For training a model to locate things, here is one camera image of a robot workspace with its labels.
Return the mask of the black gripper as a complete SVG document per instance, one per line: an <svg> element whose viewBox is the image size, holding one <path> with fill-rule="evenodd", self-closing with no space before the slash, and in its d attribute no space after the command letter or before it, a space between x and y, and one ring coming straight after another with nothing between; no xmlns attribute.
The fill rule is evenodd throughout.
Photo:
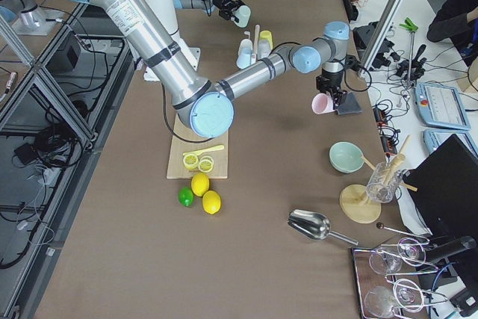
<svg viewBox="0 0 478 319"><path fill-rule="evenodd" d="M218 8L221 18L235 23L239 21L235 12L245 5L242 0L212 0L212 2Z"/></svg>
<svg viewBox="0 0 478 319"><path fill-rule="evenodd" d="M316 77L317 90L332 97L334 110L338 110L347 99L348 91L341 86L345 70L343 61L325 62L321 67L321 74Z"/></svg>

